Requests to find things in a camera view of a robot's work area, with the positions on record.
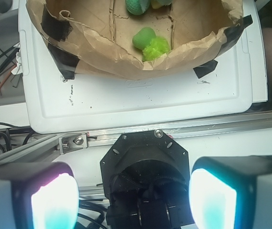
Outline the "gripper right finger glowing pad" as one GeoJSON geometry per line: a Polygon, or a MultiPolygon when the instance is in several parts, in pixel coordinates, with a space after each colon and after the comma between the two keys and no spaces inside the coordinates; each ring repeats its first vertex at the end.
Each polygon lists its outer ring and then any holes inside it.
{"type": "Polygon", "coordinates": [[[200,157],[189,200],[200,229],[272,229],[272,155],[200,157]]]}

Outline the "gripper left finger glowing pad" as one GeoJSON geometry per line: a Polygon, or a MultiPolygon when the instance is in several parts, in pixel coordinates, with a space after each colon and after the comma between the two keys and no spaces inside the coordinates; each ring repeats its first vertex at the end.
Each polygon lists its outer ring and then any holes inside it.
{"type": "Polygon", "coordinates": [[[0,229],[72,229],[79,189],[63,162],[0,162],[0,229]]]}

